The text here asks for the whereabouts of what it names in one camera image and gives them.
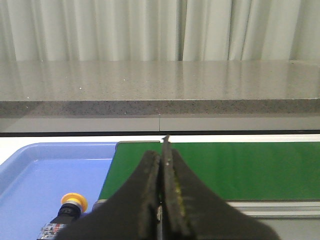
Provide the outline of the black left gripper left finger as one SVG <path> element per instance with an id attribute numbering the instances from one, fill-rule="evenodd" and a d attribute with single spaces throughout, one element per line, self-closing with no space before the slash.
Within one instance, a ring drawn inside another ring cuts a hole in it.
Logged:
<path id="1" fill-rule="evenodd" d="M 160 155 L 146 151 L 127 181 L 101 206 L 61 230 L 58 240 L 155 240 Z"/>

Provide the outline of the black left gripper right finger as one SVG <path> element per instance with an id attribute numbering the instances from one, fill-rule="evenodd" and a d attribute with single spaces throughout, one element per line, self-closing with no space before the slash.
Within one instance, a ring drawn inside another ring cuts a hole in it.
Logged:
<path id="1" fill-rule="evenodd" d="M 163 138 L 161 180 L 164 235 L 169 240 L 278 240 L 270 226 L 241 213 L 189 168 Z"/>

